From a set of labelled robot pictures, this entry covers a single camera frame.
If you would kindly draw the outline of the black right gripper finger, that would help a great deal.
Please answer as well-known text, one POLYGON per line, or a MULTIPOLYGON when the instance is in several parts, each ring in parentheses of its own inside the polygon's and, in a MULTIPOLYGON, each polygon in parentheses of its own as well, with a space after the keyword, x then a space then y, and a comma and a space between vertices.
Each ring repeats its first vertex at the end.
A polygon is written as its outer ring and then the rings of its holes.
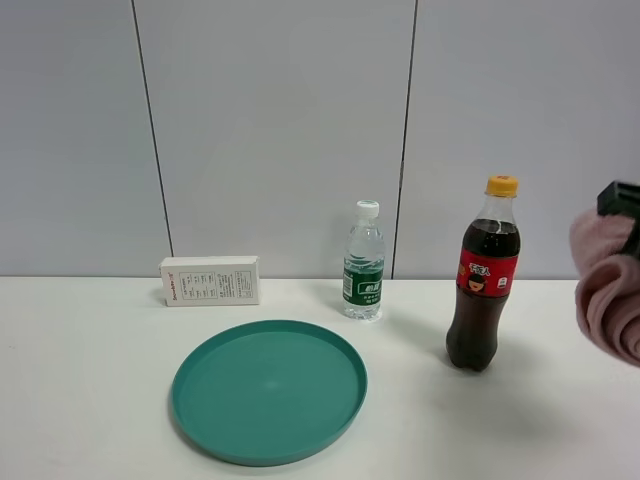
POLYGON ((640 220, 634 221, 633 227, 629 233, 629 236, 624 243, 619 255, 629 256, 634 259, 640 259, 640 220))

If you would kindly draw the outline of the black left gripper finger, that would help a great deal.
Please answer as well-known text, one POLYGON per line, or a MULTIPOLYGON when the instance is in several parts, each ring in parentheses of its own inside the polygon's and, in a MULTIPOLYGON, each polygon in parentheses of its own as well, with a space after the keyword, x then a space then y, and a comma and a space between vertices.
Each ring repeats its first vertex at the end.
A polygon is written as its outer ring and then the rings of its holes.
POLYGON ((621 181, 611 182, 597 196, 600 216, 640 217, 640 186, 621 181))

